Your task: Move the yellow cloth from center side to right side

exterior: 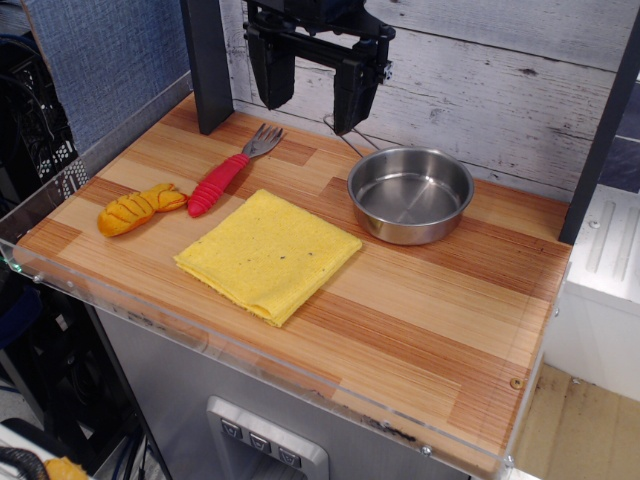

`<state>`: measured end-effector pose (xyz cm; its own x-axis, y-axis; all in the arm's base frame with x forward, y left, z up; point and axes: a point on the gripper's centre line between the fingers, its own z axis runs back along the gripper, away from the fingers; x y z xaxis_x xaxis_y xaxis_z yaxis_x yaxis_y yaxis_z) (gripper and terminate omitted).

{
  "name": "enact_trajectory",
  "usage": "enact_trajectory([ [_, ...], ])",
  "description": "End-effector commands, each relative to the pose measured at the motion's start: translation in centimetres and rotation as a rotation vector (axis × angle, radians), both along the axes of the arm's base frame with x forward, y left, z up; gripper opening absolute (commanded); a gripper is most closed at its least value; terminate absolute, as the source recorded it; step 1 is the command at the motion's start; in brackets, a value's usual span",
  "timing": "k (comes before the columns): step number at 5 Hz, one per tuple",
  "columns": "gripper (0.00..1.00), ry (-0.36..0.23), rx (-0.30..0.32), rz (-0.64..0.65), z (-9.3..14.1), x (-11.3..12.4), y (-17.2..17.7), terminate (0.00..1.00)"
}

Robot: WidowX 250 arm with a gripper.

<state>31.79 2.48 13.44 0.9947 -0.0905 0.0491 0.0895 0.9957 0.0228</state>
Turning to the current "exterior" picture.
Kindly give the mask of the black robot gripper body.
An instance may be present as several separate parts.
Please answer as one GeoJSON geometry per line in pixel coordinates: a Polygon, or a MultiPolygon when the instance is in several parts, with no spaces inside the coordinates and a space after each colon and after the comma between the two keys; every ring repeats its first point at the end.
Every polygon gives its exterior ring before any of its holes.
{"type": "Polygon", "coordinates": [[[396,32],[363,1],[249,1],[246,39],[249,27],[279,35],[295,58],[310,53],[311,62],[336,68],[357,56],[375,62],[378,84],[391,78],[388,52],[396,32]]]}

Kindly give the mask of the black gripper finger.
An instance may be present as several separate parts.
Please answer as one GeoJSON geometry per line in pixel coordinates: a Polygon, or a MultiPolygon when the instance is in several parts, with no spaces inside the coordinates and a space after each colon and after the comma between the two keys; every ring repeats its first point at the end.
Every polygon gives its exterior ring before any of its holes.
{"type": "Polygon", "coordinates": [[[349,133],[369,117],[378,86],[373,60],[345,59],[334,75],[334,127],[337,135],[349,133]]]}
{"type": "Polygon", "coordinates": [[[249,58],[261,101],[269,110],[280,108],[294,94],[295,55],[279,35],[249,27],[249,58]]]}

